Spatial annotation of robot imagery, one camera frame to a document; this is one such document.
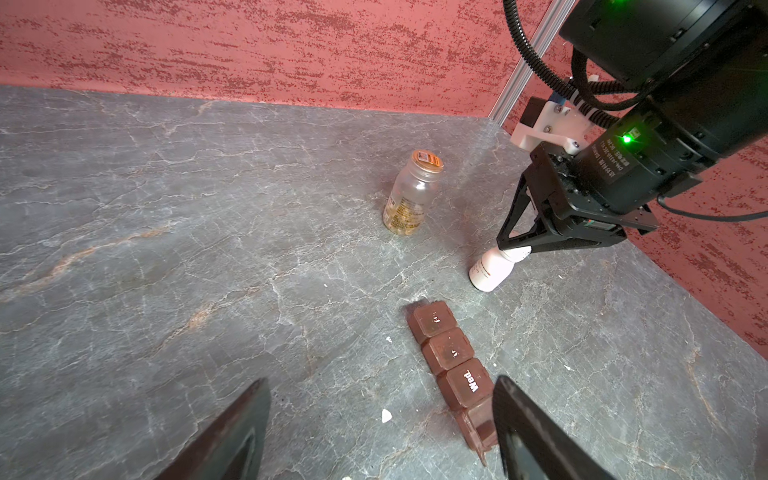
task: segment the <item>white bottle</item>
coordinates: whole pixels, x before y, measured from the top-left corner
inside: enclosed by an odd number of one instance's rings
[[[530,247],[499,250],[493,247],[483,253],[480,260],[469,269],[472,285],[483,292],[490,292],[512,273],[515,264],[531,253]]]

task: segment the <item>gray marble tabletop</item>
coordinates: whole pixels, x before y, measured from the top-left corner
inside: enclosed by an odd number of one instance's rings
[[[396,237],[419,147],[445,179]],[[618,478],[768,478],[768,363],[628,242],[472,287],[527,163],[479,118],[0,88],[0,478],[153,478],[261,376],[261,478],[502,478],[423,299]]]

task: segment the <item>bottle cap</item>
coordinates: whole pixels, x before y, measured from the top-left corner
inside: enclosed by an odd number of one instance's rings
[[[443,163],[440,157],[433,154],[428,150],[416,150],[411,155],[413,161],[416,162],[424,170],[438,174],[442,172]]]
[[[510,262],[520,262],[522,260],[525,260],[525,258],[531,254],[531,248],[530,247],[519,247],[519,248],[511,248],[509,250],[499,250],[498,251],[502,257],[509,260]]]

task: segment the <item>bottle label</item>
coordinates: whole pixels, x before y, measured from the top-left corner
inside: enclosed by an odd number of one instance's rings
[[[394,228],[402,228],[405,230],[418,227],[424,221],[425,210],[424,205],[417,204],[405,197],[400,200],[400,205],[395,209],[392,215],[392,226]]]
[[[475,263],[470,270],[470,274],[483,275],[485,278],[491,278],[491,274],[485,269],[485,265],[482,264],[482,258]]]

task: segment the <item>glass jar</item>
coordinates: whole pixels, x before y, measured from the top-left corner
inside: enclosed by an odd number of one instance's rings
[[[384,224],[393,233],[411,235],[422,224],[427,208],[438,190],[443,168],[440,157],[417,150],[400,171],[384,207]]]

